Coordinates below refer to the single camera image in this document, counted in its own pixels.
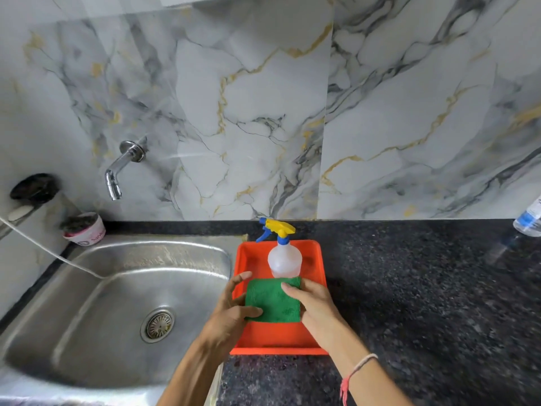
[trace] person's right arm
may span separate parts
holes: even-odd
[[[306,309],[302,323],[321,348],[329,352],[342,378],[370,351],[334,306],[328,289],[303,279],[301,289],[282,283],[283,291]],[[376,359],[371,359],[349,380],[349,392],[358,406],[412,406]]]

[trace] sink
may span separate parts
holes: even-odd
[[[212,313],[242,240],[108,235],[72,252],[104,279],[61,266],[0,336],[0,403],[154,404]]]

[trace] chrome faucet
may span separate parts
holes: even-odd
[[[138,142],[122,141],[120,143],[120,152],[122,155],[105,171],[105,184],[113,201],[117,201],[122,197],[122,191],[118,185],[118,173],[130,162],[141,162],[145,159],[145,150],[143,147],[146,142],[147,139],[143,138]]]

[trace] metal drain ring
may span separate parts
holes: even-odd
[[[141,338],[147,343],[164,339],[175,324],[175,316],[168,307],[159,307],[147,315],[141,325]]]

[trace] white cord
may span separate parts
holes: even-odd
[[[91,274],[92,276],[95,276],[98,279],[105,279],[105,277],[100,276],[94,272],[92,272],[90,269],[85,268],[84,266],[80,266],[68,259],[62,258],[60,255],[57,255],[56,253],[52,252],[50,249],[45,248],[42,244],[40,244],[38,241],[35,241],[34,239],[30,238],[28,235],[25,235],[23,232],[17,229],[15,225],[12,225],[10,222],[5,220],[4,218],[0,217],[0,221],[2,221],[5,225],[9,226],[12,230],[17,232],[19,235],[23,236],[24,238],[28,239],[30,242],[32,242],[34,245],[39,246],[41,249],[43,249],[45,252],[50,253],[52,256],[54,256],[56,259],[60,259],[62,262],[71,265],[77,269],[80,269],[81,271],[85,271],[86,273]]]

